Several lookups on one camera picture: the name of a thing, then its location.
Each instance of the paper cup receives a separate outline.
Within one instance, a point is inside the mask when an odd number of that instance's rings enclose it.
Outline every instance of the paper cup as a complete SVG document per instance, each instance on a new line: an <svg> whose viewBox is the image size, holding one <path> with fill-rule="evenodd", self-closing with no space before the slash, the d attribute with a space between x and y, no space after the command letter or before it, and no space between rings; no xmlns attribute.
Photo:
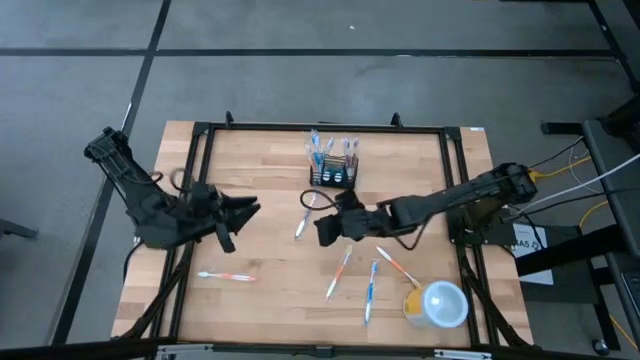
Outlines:
<svg viewBox="0 0 640 360"><path fill-rule="evenodd" d="M414 289L404 299L404 316L417 327L454 328L467 318L469 303L462 290L448 281Z"/></svg>

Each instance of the white label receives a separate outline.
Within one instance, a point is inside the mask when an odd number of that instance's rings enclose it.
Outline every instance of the white label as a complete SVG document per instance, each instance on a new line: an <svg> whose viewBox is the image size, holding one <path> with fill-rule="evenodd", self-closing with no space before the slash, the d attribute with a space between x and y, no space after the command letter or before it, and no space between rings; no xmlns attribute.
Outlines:
<svg viewBox="0 0 640 360"><path fill-rule="evenodd" d="M516 250L513 252L515 257L524 256L527 254L531 254L534 251L540 250L540 244L536 240L535 235L533 234L533 228L529 225L524 224L513 224L513 231L516 233ZM536 227L536 232L540 237L540 241L544 247L547 247L547 234L544 231L544 228ZM537 273L525 275L520 277L520 281L535 283L535 284L544 284L544 285L553 285L553 273L551 270L544 270Z"/></svg>

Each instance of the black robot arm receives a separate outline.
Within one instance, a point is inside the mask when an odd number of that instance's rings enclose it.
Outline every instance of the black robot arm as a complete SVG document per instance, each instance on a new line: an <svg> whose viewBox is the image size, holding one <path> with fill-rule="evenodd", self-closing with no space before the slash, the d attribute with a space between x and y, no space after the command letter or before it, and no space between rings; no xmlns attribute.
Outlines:
<svg viewBox="0 0 640 360"><path fill-rule="evenodd" d="M233 252L230 232L237 234L260 209L255 196L232 198L199 182L189 186L184 200L167 194L133 160L127 137L112 128L91 141L84 155L123 196L135 235L150 248L171 249L216 232L224 252Z"/></svg>
<svg viewBox="0 0 640 360"><path fill-rule="evenodd" d="M335 197L338 214L315 222L320 245L329 246L342 235L361 240L365 236L397 237L414 232L436 214L464 208L465 226L485 226L505 204L528 202L537 189L527 167L502 164L475 179L426 196L409 195L377 203L368 211L353 191Z"/></svg>

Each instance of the yellow cable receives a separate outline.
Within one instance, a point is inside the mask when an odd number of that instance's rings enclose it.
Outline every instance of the yellow cable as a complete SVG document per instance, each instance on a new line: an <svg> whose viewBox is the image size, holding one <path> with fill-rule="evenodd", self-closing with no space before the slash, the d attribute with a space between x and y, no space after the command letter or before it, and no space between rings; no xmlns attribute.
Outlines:
<svg viewBox="0 0 640 360"><path fill-rule="evenodd" d="M582 219L580 219L580 225L578 225L581 229L582 229L582 225L584 225L584 223L587 221L587 218L589 218L589 215L591 215L592 212L594 212L597 208L601 207L601 206L605 206L607 205L609 202L607 200L596 204L594 206L591 207L591 209L587 210L586 213L584 213L584 215L582 215Z"/></svg>
<svg viewBox="0 0 640 360"><path fill-rule="evenodd" d="M552 172L552 173L549 173L549 174L540 174L540 177L552 177L552 176L556 176L556 175L560 174L560 173L561 173L561 172L563 172L563 171L567 171L567 170L571 169L572 167L574 167L574 166L576 166L576 165L580 165L580 164L582 164L583 162L585 162L585 161L589 161L589 160L591 160L591 156L587 156L587 157L586 157L586 158L584 158L584 159L580 159L580 160L578 160L578 161L574 162L573 164L571 164L571 165L567 165L567 166L563 167L562 169L558 169L558 170L556 170L556 171L554 171L554 172Z"/></svg>
<svg viewBox="0 0 640 360"><path fill-rule="evenodd" d="M529 177L531 177L531 181L533 181L535 183L536 179L549 178L549 177L552 177L552 176L556 176L556 175L560 174L563 171L567 171L567 170L571 169L572 167L574 167L576 165L580 165L580 164L582 164L584 162L587 162L589 160L591 160L591 156L587 156L584 159L580 159L580 160L576 161L575 163L573 163L571 165L567 165L567 166L563 167L562 169L558 169L558 170L553 171L553 172L551 172L549 174L544 174L544 173L541 173L539 171L530 169L529 170Z"/></svg>
<svg viewBox="0 0 640 360"><path fill-rule="evenodd" d="M587 212L584 213L584 215L582 215L582 219L580 219L580 228L582 228L582 225L584 225L584 223L586 222L587 218L589 218L589 215L591 215L592 212L594 212L597 208L606 205L607 203L609 203L609 202L605 200L605 201L603 201L603 202L601 202L599 204L596 204L596 205L592 206L591 209L587 210ZM633 341L631 336L629 336L629 334L627 334L627 332L624 331L622 326L618 323L618 321L616 321L616 318L614 318L613 315L611 315L611 314L609 314L609 318L611 319L611 322L613 323L613 325L616 328L618 328L618 331L620 331L620 333L627 339L629 344L631 344L631 346L633 346L634 349L636 349L636 351L638 351L638 345L636 345L636 342Z"/></svg>
<svg viewBox="0 0 640 360"><path fill-rule="evenodd" d="M620 326L620 324L618 324L618 322L616 321L616 319L613 317L613 315L609 314L609 317L611 318L611 322L613 323L613 325L615 325L615 327L618 328L618 330L622 333L622 335L624 335L624 337L627 339L627 341L629 341L629 344L631 344L631 346L633 346L636 351L638 351L638 345L636 345L636 342L633 341L633 339L631 338L631 336L629 336L629 334L627 334L626 331L624 331L624 329L622 328L622 326Z"/></svg>

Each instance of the wooden tabletop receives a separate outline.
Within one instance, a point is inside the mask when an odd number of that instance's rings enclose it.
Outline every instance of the wooden tabletop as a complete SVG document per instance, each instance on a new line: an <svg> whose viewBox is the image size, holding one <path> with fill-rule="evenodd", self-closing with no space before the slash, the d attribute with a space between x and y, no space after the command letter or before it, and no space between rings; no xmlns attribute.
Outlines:
<svg viewBox="0 0 640 360"><path fill-rule="evenodd" d="M193 122L167 123L155 169L169 173L184 167ZM470 177L493 167L484 130L462 128ZM322 133L323 139L353 134ZM429 134L359 134L360 164L356 192L373 208L381 200L429 194L445 187L439 140ZM443 215L434 217L418 247L406 251L392 239L339 238L327 248L318 244L310 224L299 241L294 233L304 209L300 193L309 188L304 134L295 131L218 130L215 133L208 181L228 195L258 197L262 208L233 237L236 252L224 254L215 235L196 246L186 292L180 341L221 341L275 344L336 344L394 346L468 346L466 324L456 329L417 329L402 313L411 283L384 260L376 278L369 327L363 326L365 293L371 261L380 258L379 245L422 284L448 280L460 284L455 249L449 243ZM195 176L202 157L196 157ZM455 152L450 144L454 169ZM163 189L175 190L163 180ZM312 219L331 213L314 212ZM415 234L405 237L412 241ZM332 301L327 287L347 244L350 263ZM532 341L513 258L499 248L484 247L492 298L525 340ZM113 335L128 330L158 291L165 251L141 247L132 257ZM202 279L199 271L253 275L254 283ZM481 338L486 330L476 299ZM162 333L168 332L173 299L167 303Z"/></svg>

